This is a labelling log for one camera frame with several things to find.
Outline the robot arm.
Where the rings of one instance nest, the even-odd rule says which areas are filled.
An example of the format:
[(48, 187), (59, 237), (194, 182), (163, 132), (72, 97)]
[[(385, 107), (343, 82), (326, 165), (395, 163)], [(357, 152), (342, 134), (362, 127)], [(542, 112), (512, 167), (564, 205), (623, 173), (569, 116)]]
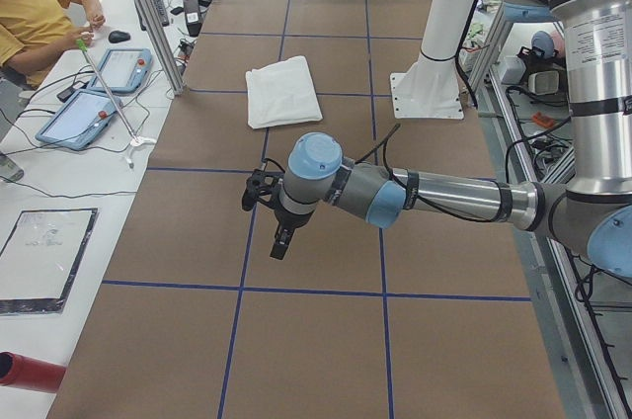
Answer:
[(390, 80), (386, 127), (401, 124), (386, 166), (381, 146), (345, 151), (344, 130), (304, 125), (281, 170), (256, 168), (241, 205), (272, 211), (272, 253), (321, 205), (380, 228), (411, 210), (508, 222), (555, 240), (600, 269), (631, 274), (631, 0), (504, 0), (514, 22), (564, 31), (574, 173), (564, 183), (508, 182), (494, 167), (479, 117), (463, 106), (455, 63), (477, 0), (432, 0), (416, 61)]

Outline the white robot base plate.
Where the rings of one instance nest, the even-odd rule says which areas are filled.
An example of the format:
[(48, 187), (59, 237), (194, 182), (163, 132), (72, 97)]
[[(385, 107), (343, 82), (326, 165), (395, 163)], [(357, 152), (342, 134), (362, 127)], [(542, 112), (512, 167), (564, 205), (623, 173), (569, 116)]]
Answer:
[(478, 0), (433, 0), (419, 56), (405, 73), (393, 73), (397, 119), (461, 120), (456, 64)]

